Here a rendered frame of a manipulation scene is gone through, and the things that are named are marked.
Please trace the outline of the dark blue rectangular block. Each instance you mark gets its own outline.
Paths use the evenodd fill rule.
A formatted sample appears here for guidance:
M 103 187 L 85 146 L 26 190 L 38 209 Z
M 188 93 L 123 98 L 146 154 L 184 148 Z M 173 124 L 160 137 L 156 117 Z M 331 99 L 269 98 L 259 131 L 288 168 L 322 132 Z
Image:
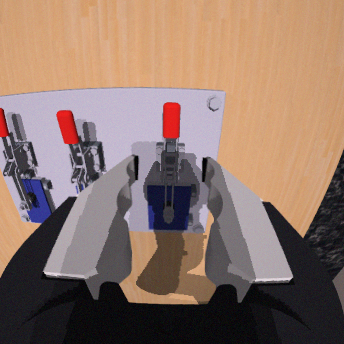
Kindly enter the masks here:
M 164 182 L 148 181 L 148 220 L 149 229 L 154 230 L 187 230 L 191 199 L 191 182 L 178 182 L 174 186 L 174 218 L 167 224 L 163 218 L 165 202 Z

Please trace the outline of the blue rectangular plate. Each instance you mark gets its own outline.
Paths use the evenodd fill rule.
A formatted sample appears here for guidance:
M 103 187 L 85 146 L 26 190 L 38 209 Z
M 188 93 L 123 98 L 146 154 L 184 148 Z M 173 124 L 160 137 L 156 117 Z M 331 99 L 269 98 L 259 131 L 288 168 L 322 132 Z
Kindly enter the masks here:
M 54 212 L 47 190 L 44 190 L 43 177 L 33 177 L 25 179 L 21 176 L 26 193 L 32 192 L 36 195 L 36 200 L 31 204 L 31 211 L 27 211 L 31 222 L 43 223 L 49 215 Z

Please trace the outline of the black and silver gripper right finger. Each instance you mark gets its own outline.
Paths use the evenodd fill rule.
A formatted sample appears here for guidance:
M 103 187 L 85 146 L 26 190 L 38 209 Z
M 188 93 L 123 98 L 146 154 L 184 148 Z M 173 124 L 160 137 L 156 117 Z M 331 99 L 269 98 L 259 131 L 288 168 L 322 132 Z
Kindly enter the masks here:
M 344 313 L 325 266 L 283 215 L 213 158 L 202 159 L 207 208 L 214 218 L 205 275 L 231 284 L 238 303 L 281 311 L 323 344 L 344 344 Z

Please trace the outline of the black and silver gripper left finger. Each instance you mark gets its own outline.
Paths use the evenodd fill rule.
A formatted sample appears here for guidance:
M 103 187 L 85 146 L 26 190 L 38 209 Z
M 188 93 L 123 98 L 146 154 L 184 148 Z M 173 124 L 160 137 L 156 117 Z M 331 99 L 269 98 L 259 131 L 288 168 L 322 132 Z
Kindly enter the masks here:
M 0 277 L 0 344 L 40 313 L 98 300 L 103 282 L 120 284 L 130 275 L 124 216 L 132 206 L 138 168 L 139 156 L 125 158 L 68 197 L 16 251 Z

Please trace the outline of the pale grey fixture plate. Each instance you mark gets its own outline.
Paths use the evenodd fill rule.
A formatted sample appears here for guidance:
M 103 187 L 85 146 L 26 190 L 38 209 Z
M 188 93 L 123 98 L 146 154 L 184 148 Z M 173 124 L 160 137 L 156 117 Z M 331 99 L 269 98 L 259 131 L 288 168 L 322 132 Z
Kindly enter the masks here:
M 217 110 L 207 106 L 210 96 L 220 97 Z M 226 92 L 223 90 L 170 87 L 104 87 L 50 90 L 0 96 L 9 133 L 15 142 L 31 142 L 37 165 L 34 177 L 50 180 L 47 190 L 56 210 L 69 196 L 76 196 L 76 182 L 69 181 L 71 167 L 68 144 L 64 143 L 57 112 L 71 110 L 82 141 L 101 141 L 104 167 L 99 178 L 128 156 L 139 156 L 138 180 L 131 185 L 132 206 L 124 219 L 129 231 L 194 233 L 193 227 L 206 231 L 209 188 L 202 182 L 202 159 L 218 159 Z M 191 197 L 193 226 L 188 231 L 149 230 L 147 184 L 161 182 L 156 172 L 156 144 L 164 142 L 163 105 L 179 103 L 178 143 L 185 144 L 184 171 L 178 182 L 196 184 Z

